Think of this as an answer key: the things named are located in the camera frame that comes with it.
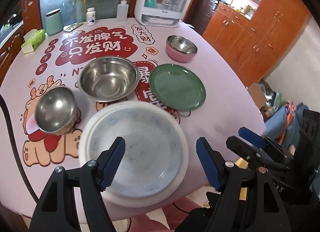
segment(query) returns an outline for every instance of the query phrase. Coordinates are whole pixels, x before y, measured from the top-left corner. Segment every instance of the blue gripper pad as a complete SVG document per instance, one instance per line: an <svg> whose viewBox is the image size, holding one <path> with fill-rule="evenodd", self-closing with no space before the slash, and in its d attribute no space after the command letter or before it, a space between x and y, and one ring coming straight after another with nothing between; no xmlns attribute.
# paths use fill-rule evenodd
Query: blue gripper pad
<svg viewBox="0 0 320 232"><path fill-rule="evenodd" d="M220 191L221 183L219 182L218 168L201 141L201 138L196 142L196 152L210 186L214 187L216 191Z"/></svg>
<svg viewBox="0 0 320 232"><path fill-rule="evenodd" d="M241 127L238 131L240 137L248 141L249 143L253 144L257 148L266 148L267 144L263 137L257 135L256 133L252 132L250 129L246 127Z"/></svg>
<svg viewBox="0 0 320 232"><path fill-rule="evenodd" d="M113 178L115 177L118 167L120 165L120 162L124 156L124 153L125 141L123 138L121 138L118 144L116 145L116 148L111 153L107 164L103 168L103 177L100 183L100 186L103 191L111 185Z"/></svg>

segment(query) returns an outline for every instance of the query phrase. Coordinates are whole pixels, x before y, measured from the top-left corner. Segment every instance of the bottle cap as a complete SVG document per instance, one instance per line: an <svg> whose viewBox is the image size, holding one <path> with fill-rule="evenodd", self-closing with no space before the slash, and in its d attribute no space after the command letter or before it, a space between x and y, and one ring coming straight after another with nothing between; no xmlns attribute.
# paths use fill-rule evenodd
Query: bottle cap
<svg viewBox="0 0 320 232"><path fill-rule="evenodd" d="M126 0L122 0L122 1L121 1L121 4L126 4L126 3L127 3Z"/></svg>

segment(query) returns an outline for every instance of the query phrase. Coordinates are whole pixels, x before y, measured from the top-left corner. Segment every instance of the drawer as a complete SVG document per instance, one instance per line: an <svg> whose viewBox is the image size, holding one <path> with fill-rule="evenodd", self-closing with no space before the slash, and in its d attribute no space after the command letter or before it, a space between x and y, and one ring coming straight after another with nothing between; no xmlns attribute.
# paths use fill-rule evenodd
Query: drawer
<svg viewBox="0 0 320 232"><path fill-rule="evenodd" d="M247 25L244 27L246 31L253 37L257 42L261 42L265 34L263 31L258 29L257 26L255 26L253 23L249 22Z"/></svg>
<svg viewBox="0 0 320 232"><path fill-rule="evenodd" d="M240 24L242 27L246 27L250 21L246 19L241 14L238 14L236 11L231 11L230 19L234 20L236 23Z"/></svg>
<svg viewBox="0 0 320 232"><path fill-rule="evenodd" d="M273 41L271 41L268 36L264 36L261 44L270 52L270 54L272 54L275 60L278 60L282 56L282 50Z"/></svg>
<svg viewBox="0 0 320 232"><path fill-rule="evenodd" d="M223 3L219 3L216 11L219 11L220 13L229 17L229 15L231 14L231 12L233 10L230 7L228 7L227 5L225 5Z"/></svg>

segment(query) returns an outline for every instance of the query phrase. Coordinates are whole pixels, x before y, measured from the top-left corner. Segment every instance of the bowl rim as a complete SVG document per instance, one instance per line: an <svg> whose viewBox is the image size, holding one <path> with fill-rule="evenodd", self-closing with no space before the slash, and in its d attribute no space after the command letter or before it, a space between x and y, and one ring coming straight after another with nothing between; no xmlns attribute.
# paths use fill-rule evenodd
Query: bowl rim
<svg viewBox="0 0 320 232"><path fill-rule="evenodd" d="M72 113L72 114L73 114L73 117L70 118L70 120L69 120L66 124L64 124L62 127L60 127L59 129L57 129L57 130L55 130L55 131L46 131L46 130L42 129L42 128L39 126L39 124L38 124L38 122L37 122L37 120L36 120L36 112L37 112L36 109L37 109L38 105L40 104L40 102L41 102L42 100L44 100L45 95L48 94L51 90L54 90L54 89L57 89L57 88L68 89L68 90L71 92L71 94L72 94L72 96L73 96L73 99L74 99L74 102L75 102L75 107L74 107L73 113ZM71 88L68 88L68 87L66 87L65 85L60 85L60 86L56 86L56 87L53 87L53 88L47 90L47 91L41 96L41 98L38 100L38 102L37 102L37 104L36 104L36 109L35 109L34 115L35 115L35 122L36 122L36 125L37 125L37 127L39 128L39 130L41 130L42 132L44 132L44 133L46 133L46 134L54 134L54 133L56 133L56 132L61 131L63 128L65 128L67 125L71 124L71 123L74 121L74 119L75 119L75 117L76 117L77 101L76 101L76 97L75 97L74 93L72 92Z"/></svg>
<svg viewBox="0 0 320 232"><path fill-rule="evenodd" d="M180 169L178 170L178 173L174 177L174 179L171 181L171 183L161 190L160 192L146 196L146 197L139 197L139 198L134 198L134 197L126 197L122 195L115 194L111 191L108 190L108 188L101 193L102 197L109 202L112 202L114 204L124 206L124 207L131 207L131 208L141 208L141 207L148 207L154 204L157 204L166 198L168 198L172 193L175 192L175 190L180 186L181 182L183 181L188 164L189 164L189 147L188 147L188 142L187 138L180 127L180 125L176 122L174 117L167 113L165 110L150 104L148 102L144 101L124 101L124 102L119 102L112 104L110 106L107 106L103 108L102 110L98 111L86 124L86 126L83 129L83 132L81 134L81 139L79 143L79 163L80 166L83 166L86 164L89 160L87 159L87 150L89 148L88 142L92 139L93 131L95 130L95 125L97 122L99 122L101 119L106 117L107 115L116 112L121 109L128 109L128 108L145 108L147 110L152 110L156 114L164 117L167 119L171 124L172 127L176 129L177 133L179 134L181 144L182 144L182 161L180 165Z"/></svg>
<svg viewBox="0 0 320 232"><path fill-rule="evenodd" d="M183 51L177 49L176 47L172 46L172 44L169 42L169 38L170 38L170 37L180 37L180 38L182 38L182 39L185 39L186 41L191 42L191 43L196 47L196 52L194 52L194 53L186 53L186 52L183 52ZM172 49L174 49L174 50L176 50L176 51L178 51L178 52L180 52L180 53L182 53L182 54L185 54L185 55L193 55L193 56L194 56L194 55L196 55L196 54L198 53L198 47L197 47L192 41L190 41L190 40L188 40L188 39L186 39L186 38L184 38L184 37L182 37L182 36L179 36L179 35L170 35L170 36L167 38L166 43L167 43Z"/></svg>
<svg viewBox="0 0 320 232"><path fill-rule="evenodd" d="M133 85L133 88L132 90L130 90L130 92L126 92L124 94L122 94L121 96L117 97L116 99L110 99L110 100L101 100L97 97L94 97L94 96L91 96L89 95L87 92L84 91L84 89L82 88L82 85L81 85L81 77L82 77L82 74L84 72L85 69L87 69L92 63L94 63L95 61L98 61L98 60L101 60L101 59L104 59L104 58L117 58L117 59L121 59L121 60L124 60L126 62L128 62L136 71L136 80L134 82L134 85ZM120 56L103 56L103 57L99 57L99 58L95 58L91 61L89 61L84 67L83 69L81 70L80 74L78 75L78 79L77 79L77 82L78 82L78 88L80 90L80 92L86 96L87 98L90 98L92 99L93 101L96 101L96 102L103 102L103 103L108 103L108 102L114 102L114 101L118 101L122 98L125 98L127 95L129 95L132 91L135 90L135 88L138 86L139 84L139 80L140 80L140 73L139 73L139 70L138 70L138 67L129 59L127 58L123 58L123 57L120 57Z"/></svg>

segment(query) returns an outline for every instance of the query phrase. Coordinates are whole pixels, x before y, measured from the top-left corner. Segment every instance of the pink bowl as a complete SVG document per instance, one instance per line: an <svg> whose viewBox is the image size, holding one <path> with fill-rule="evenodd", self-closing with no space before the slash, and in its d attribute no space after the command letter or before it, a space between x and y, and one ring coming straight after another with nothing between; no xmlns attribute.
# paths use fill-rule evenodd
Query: pink bowl
<svg viewBox="0 0 320 232"><path fill-rule="evenodd" d="M183 63L190 62L193 59L193 57L196 55L196 54L181 53L175 50L174 48L172 48L168 42L166 43L165 52L168 54L168 56L171 59L178 62L183 62Z"/></svg>

